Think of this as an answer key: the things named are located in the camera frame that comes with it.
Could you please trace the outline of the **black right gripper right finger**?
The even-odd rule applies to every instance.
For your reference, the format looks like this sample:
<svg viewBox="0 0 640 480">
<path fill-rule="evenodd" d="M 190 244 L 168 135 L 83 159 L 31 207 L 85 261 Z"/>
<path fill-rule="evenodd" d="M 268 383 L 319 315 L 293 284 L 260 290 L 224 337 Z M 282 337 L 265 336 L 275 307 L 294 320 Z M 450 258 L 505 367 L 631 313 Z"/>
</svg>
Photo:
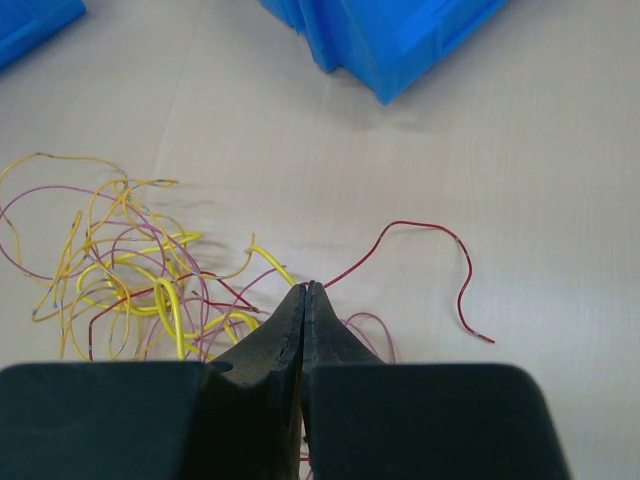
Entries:
<svg viewBox="0 0 640 480">
<path fill-rule="evenodd" d="M 567 479 L 545 398 L 498 363 L 388 364 L 305 299 L 302 407 L 317 479 Z"/>
</svg>

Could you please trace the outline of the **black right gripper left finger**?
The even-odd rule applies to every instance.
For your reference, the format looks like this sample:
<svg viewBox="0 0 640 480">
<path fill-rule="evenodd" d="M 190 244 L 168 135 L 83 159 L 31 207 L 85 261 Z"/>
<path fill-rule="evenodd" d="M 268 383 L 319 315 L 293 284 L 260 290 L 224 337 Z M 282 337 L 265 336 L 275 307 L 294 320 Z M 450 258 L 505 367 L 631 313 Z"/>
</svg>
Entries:
<svg viewBox="0 0 640 480">
<path fill-rule="evenodd" d="M 1 373 L 5 479 L 294 479 L 306 290 L 217 360 Z"/>
</svg>

